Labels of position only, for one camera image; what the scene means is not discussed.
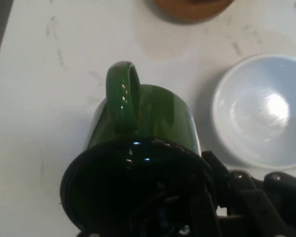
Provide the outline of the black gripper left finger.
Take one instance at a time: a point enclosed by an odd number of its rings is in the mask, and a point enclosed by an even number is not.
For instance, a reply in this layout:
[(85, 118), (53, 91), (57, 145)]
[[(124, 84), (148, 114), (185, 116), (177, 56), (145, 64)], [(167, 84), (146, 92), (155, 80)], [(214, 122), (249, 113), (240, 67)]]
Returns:
[(220, 237), (215, 205), (204, 182), (165, 189), (138, 210), (139, 237)]

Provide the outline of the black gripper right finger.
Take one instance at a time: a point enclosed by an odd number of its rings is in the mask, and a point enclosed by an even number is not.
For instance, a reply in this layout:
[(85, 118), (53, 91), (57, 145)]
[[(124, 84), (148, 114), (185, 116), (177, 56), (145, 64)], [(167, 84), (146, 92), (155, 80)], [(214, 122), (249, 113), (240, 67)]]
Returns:
[(202, 158), (213, 172), (222, 237), (296, 237), (296, 177), (271, 172), (258, 180), (243, 170), (228, 170), (211, 151)]

